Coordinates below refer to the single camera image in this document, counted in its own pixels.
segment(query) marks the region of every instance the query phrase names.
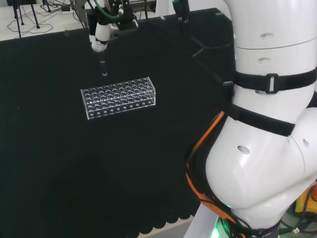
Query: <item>green light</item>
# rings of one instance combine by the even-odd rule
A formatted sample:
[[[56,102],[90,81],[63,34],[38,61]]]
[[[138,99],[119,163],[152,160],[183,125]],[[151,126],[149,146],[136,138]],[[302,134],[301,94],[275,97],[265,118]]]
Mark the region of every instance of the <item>green light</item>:
[[[219,238],[220,235],[219,235],[219,231],[217,230],[217,228],[215,228],[213,231],[212,231],[212,234],[211,234],[211,237],[210,238]]]

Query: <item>end effector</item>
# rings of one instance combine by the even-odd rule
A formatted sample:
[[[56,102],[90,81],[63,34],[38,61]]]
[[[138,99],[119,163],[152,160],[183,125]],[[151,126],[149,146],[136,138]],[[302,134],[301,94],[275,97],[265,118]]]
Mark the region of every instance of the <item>end effector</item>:
[[[103,52],[114,36],[138,28],[129,0],[88,0],[85,10],[96,52]]]

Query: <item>tripod stand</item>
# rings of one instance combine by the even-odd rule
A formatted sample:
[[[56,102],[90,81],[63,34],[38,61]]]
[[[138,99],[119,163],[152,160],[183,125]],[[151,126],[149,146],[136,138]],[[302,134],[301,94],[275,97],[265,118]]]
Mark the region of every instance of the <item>tripod stand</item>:
[[[21,14],[21,8],[20,8],[20,3],[21,2],[20,1],[19,0],[13,0],[13,10],[14,10],[14,18],[16,19],[16,23],[18,25],[19,37],[21,38],[21,31],[20,31],[20,25],[19,25],[19,18],[18,18],[17,9],[19,9],[19,11],[20,11],[21,25],[23,26],[24,23],[23,23],[22,14]],[[36,28],[39,29],[40,26],[39,26],[38,20],[36,18],[36,14],[35,14],[34,7],[33,7],[32,3],[31,3],[31,8],[32,8],[33,15],[34,15],[34,18],[35,18]]]

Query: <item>orange cable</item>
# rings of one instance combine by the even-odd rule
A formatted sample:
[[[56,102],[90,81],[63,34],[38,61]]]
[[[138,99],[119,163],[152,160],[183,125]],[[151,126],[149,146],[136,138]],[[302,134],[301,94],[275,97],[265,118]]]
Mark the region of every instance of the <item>orange cable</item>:
[[[216,120],[211,124],[209,129],[204,133],[204,135],[199,139],[199,141],[194,146],[192,153],[194,153],[197,148],[202,144],[202,142],[206,139],[206,137],[210,134],[210,132],[214,129],[214,127],[219,123],[219,121],[223,118],[224,112],[221,112]]]

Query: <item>white floor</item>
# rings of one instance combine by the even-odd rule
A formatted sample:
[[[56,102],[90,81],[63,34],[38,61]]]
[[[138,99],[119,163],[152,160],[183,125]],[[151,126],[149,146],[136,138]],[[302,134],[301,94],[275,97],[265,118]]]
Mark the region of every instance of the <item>white floor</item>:
[[[20,30],[22,37],[28,37],[28,36],[34,36],[34,35],[41,35],[41,34],[48,34],[53,32],[60,32],[64,30],[74,30],[74,29],[80,29],[82,28],[82,25],[79,21],[76,21],[72,14],[62,14],[61,11],[55,12],[55,13],[48,13],[40,8],[40,4],[34,4],[34,10],[38,13],[44,15],[40,15],[36,13],[36,17],[38,19],[40,25],[40,29],[36,28],[36,25],[32,23],[32,21],[35,23],[35,19],[32,13],[32,9],[30,5],[24,5],[25,13],[27,13],[27,16],[29,16],[32,21],[27,18],[26,16],[23,16],[24,11],[23,8],[21,8],[22,12],[22,19],[24,22],[24,26],[21,25],[21,20],[19,20],[20,23]],[[137,12],[135,13],[137,16],[137,19],[144,19],[145,15],[144,12]],[[149,17],[154,17],[155,13],[149,12]],[[0,7],[0,41],[4,40],[10,40],[15,39],[19,37],[18,32],[12,32],[10,29],[8,29],[7,25],[11,28],[13,31],[18,31],[16,20],[14,19],[14,12],[12,6],[2,6]]]

